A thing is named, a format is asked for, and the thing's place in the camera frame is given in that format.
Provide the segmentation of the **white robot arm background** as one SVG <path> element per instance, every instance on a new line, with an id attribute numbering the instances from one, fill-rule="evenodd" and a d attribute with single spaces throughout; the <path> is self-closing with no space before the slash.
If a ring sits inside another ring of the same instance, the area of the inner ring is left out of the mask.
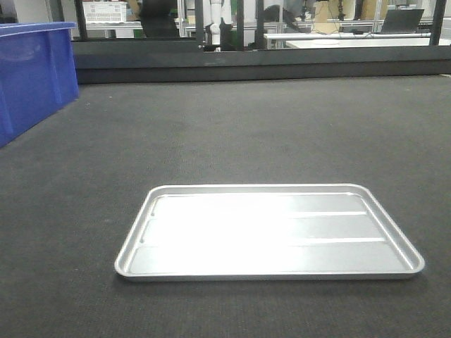
<path id="1" fill-rule="evenodd" d="M 207 34 L 207 46 L 221 51 L 229 43 L 228 34 L 232 28 L 231 1 L 204 0 L 203 26 Z"/>

